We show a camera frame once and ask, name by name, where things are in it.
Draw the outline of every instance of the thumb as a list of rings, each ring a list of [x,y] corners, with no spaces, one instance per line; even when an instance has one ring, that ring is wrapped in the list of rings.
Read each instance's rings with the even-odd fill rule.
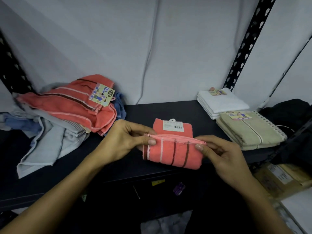
[[[156,144],[156,140],[154,138],[151,138],[149,136],[137,136],[137,137],[133,137],[134,140],[134,146],[138,146],[138,145],[155,145]]]
[[[222,158],[217,155],[211,148],[208,146],[202,145],[202,144],[197,144],[195,145],[195,148],[200,151],[203,155],[208,157],[210,161],[213,163],[215,166],[218,162],[222,160]]]

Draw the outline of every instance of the purple object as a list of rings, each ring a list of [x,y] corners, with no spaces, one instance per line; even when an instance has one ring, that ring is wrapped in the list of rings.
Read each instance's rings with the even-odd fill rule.
[[[185,189],[185,185],[183,185],[182,182],[180,182],[178,185],[176,185],[176,187],[174,188],[174,193],[176,194],[176,196],[179,196],[182,191]]]

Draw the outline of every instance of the hand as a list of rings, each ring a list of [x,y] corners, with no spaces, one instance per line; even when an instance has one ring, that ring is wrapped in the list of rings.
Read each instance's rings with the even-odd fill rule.
[[[248,168],[238,144],[214,135],[198,136],[195,139],[207,142],[207,146],[197,144],[195,148],[208,157],[223,181],[244,194],[254,187],[255,180]]]
[[[156,132],[150,127],[119,119],[90,156],[99,166],[104,166],[123,158],[135,146],[156,144],[155,139],[144,134]]]

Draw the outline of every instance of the coral towel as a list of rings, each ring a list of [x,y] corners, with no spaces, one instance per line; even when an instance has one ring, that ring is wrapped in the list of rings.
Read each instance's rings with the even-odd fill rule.
[[[162,120],[155,120],[153,129],[158,134],[148,136],[156,140],[156,145],[143,146],[143,159],[176,167],[199,169],[202,154],[195,149],[195,145],[206,145],[206,142],[193,138],[191,124],[183,123],[184,132],[163,130],[162,124]]]
[[[110,103],[103,107],[89,100],[97,83],[110,88],[114,82],[100,74],[77,79],[66,86],[58,87],[44,94],[26,93],[17,98],[33,108],[46,111],[63,120],[77,122],[100,135],[106,133],[113,125],[117,113]]]

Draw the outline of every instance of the person's left hand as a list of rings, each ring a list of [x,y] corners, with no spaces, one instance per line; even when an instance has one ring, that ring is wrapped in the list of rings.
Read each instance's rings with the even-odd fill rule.
[[[140,149],[140,145],[156,144],[155,139],[144,134],[156,132],[150,127],[119,119],[89,156],[97,165],[104,166],[123,158],[135,146]]]

